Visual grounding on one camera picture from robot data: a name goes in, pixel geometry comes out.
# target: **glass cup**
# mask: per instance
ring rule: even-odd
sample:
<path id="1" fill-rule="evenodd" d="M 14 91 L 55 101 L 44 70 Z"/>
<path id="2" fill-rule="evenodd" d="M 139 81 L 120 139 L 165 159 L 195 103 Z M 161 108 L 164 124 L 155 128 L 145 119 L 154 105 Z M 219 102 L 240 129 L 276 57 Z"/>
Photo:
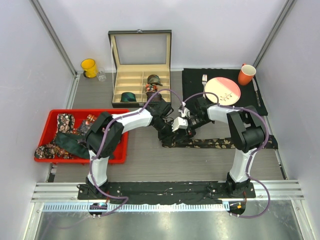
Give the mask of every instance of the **glass cup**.
<path id="1" fill-rule="evenodd" d="M 96 76 L 100 82 L 104 82 L 107 80 L 105 69 L 103 67 L 98 67 L 98 73 Z"/>

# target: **fork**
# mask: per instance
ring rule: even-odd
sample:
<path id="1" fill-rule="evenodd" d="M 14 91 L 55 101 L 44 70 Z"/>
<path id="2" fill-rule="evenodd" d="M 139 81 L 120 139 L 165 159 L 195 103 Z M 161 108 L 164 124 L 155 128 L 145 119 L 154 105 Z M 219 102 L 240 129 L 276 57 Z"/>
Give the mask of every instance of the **fork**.
<path id="1" fill-rule="evenodd" d="M 203 74 L 202 75 L 202 85 L 203 85 L 203 97 L 206 98 L 206 94 L 205 94 L 205 87 L 206 87 L 206 84 L 207 84 L 207 79 L 208 79 L 208 76 L 207 74 Z"/>

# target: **white wall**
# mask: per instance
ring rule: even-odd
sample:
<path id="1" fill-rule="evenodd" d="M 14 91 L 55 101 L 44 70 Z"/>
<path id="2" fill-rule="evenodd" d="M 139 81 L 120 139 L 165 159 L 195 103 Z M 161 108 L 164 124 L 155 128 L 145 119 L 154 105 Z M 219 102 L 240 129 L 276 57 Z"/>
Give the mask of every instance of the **white wall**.
<path id="1" fill-rule="evenodd" d="M 320 1 L 296 1 L 257 69 L 285 170 L 320 228 Z"/>
<path id="2" fill-rule="evenodd" d="M 109 30 L 172 30 L 172 68 L 253 64 L 285 0 L 40 0 L 73 65 L 111 69 Z"/>
<path id="3" fill-rule="evenodd" d="M 72 82 L 27 0 L 1 3 L 0 73 L 0 238 L 16 240 L 35 184 L 49 171 L 34 161 L 34 151 L 49 111 L 65 106 Z"/>

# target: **orange cup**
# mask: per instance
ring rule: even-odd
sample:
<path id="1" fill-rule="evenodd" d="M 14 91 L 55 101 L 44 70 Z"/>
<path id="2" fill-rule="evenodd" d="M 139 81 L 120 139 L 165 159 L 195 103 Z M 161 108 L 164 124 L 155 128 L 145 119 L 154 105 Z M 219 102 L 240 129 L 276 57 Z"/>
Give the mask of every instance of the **orange cup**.
<path id="1" fill-rule="evenodd" d="M 238 76 L 238 83 L 242 86 L 247 85 L 255 76 L 256 72 L 257 70 L 255 69 L 254 66 L 247 65 L 245 63 L 242 64 L 242 67 Z"/>

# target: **red tray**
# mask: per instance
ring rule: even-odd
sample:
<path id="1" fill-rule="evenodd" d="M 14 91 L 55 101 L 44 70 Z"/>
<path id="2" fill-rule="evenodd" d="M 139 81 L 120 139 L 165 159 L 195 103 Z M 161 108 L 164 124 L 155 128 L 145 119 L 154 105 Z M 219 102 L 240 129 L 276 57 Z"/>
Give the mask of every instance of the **red tray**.
<path id="1" fill-rule="evenodd" d="M 128 113 L 128 109 L 54 109 L 50 111 L 49 116 L 46 120 L 44 130 L 39 142 L 38 146 L 42 146 L 45 144 L 50 143 L 57 131 L 57 116 L 58 114 L 72 114 L 75 118 L 74 128 L 78 128 L 82 121 L 87 119 L 87 116 L 89 114 L 95 115 L 98 117 L 100 113 L 102 112 L 108 112 L 110 114 L 124 114 Z M 116 147 L 113 155 L 114 159 L 110 159 L 110 164 L 123 164 L 126 161 L 127 157 L 127 148 L 128 148 L 128 132 L 125 132 L 120 140 L 120 143 Z M 74 158 L 74 159 L 63 159 L 62 157 L 55 157 L 53 159 L 48 158 L 34 158 L 36 162 L 41 163 L 63 163 L 63 164 L 89 164 L 89 159 L 83 159 L 83 158 Z"/>

